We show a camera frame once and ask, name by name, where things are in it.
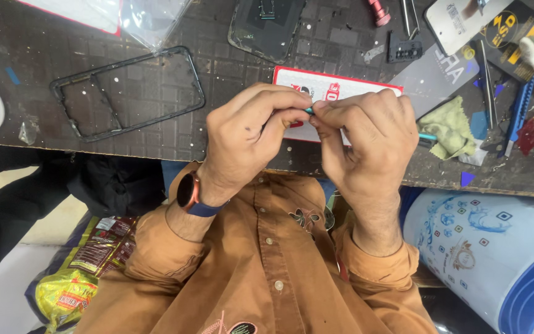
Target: smartwatch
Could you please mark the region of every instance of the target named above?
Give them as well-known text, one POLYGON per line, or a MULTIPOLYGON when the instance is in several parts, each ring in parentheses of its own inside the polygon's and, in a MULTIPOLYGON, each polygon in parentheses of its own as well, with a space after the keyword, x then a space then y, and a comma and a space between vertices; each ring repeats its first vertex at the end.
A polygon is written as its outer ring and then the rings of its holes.
POLYGON ((222 206, 213 207, 199 202, 201 180, 196 171, 192 171, 180 180, 179 189, 176 192, 176 201, 179 206, 189 215, 198 217, 212 217, 230 202, 228 200, 222 206))

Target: navy blue watch strap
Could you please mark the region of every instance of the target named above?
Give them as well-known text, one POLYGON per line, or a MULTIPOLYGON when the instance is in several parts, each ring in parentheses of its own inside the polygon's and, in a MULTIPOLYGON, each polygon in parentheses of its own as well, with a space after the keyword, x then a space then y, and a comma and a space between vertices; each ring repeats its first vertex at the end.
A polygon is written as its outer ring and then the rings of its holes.
POLYGON ((197 217, 212 217, 218 214, 218 212, 228 204, 230 200, 228 200, 226 203, 224 203, 222 206, 219 207, 213 207, 209 205, 205 205, 203 203, 195 203, 193 206, 187 211, 189 215, 197 216, 197 217))

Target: blue knife handle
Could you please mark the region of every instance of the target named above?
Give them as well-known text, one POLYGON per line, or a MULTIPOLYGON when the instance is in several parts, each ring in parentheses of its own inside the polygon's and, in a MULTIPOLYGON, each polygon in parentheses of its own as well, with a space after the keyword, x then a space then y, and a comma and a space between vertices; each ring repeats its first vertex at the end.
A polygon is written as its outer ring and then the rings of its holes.
POLYGON ((519 135, 516 133, 523 127, 524 119, 529 109, 530 97, 533 94, 533 87, 534 76, 519 89, 515 110, 510 118, 510 126, 508 127, 508 140, 517 141, 519 139, 519 135))

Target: shirt sleeve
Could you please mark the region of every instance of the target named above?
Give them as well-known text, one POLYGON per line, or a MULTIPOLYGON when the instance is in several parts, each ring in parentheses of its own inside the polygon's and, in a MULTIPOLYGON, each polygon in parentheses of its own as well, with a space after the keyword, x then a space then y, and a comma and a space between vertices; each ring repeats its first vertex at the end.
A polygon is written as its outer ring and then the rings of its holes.
POLYGON ((392 333, 437 333, 411 281, 418 266, 417 248, 404 242, 395 254, 375 257, 354 243, 351 227, 338 231, 336 241, 354 291, 392 333))
POLYGON ((75 334, 149 333, 166 312, 203 255, 203 243, 184 240, 168 227, 167 209, 141 217, 126 267, 100 278, 75 334), (128 317, 122 316, 125 310, 128 317))

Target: green cloth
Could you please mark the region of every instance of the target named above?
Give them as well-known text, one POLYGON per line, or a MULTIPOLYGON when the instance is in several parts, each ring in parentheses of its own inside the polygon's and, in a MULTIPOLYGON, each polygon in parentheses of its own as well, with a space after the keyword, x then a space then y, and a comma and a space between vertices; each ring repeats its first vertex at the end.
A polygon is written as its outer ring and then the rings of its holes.
POLYGON ((420 133, 433 134, 438 137, 438 143, 430 152, 442 160, 463 153, 468 155, 475 153, 475 142, 469 128, 469 119, 465 116, 461 106, 462 103, 463 97, 457 96, 420 118, 418 122, 420 133))

